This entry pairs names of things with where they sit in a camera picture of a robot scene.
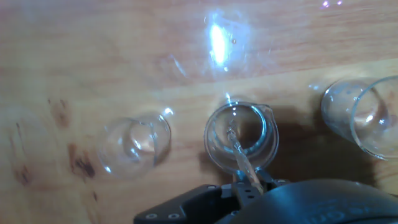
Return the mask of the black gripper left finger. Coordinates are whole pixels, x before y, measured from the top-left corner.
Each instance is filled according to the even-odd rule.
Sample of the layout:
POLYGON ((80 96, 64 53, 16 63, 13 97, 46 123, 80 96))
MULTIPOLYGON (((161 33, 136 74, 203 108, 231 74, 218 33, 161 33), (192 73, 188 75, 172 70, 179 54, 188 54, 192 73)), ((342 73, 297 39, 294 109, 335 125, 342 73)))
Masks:
POLYGON ((240 205, 249 205, 260 198, 257 188, 253 187, 243 171, 236 171, 233 175, 233 193, 240 205))

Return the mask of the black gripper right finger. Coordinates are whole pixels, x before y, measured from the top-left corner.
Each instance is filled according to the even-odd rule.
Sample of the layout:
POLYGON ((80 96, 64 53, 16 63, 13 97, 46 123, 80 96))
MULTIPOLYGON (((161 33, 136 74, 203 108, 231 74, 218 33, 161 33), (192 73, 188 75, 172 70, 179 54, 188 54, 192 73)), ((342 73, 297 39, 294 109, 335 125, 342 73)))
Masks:
POLYGON ((260 180, 261 185, 264 188, 265 192, 268 192, 272 189, 278 188, 280 186, 289 184, 289 180, 287 179, 274 179, 270 173, 263 169, 257 169, 256 175, 260 180))

